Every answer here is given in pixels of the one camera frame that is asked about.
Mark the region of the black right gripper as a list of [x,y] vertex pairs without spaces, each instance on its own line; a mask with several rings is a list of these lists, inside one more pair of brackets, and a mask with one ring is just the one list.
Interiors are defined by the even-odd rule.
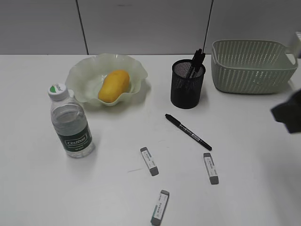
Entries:
[[301,132],[301,90],[294,92],[285,102],[270,111],[274,120],[284,124],[290,134]]

